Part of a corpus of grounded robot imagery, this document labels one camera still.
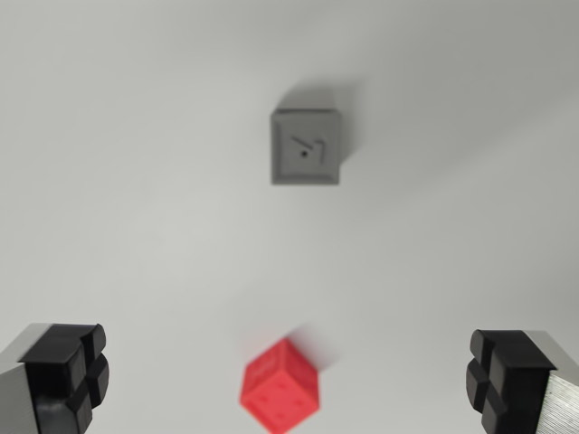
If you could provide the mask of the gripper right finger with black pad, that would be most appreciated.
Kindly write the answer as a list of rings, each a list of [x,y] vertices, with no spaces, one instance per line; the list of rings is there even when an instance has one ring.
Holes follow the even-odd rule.
[[[578,431],[578,363],[545,331],[475,330],[466,392],[487,433]]]

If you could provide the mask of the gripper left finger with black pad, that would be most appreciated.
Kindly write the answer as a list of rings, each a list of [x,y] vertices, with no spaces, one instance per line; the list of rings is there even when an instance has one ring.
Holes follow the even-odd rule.
[[[1,352],[1,431],[87,431],[109,387],[102,325],[32,323]]]

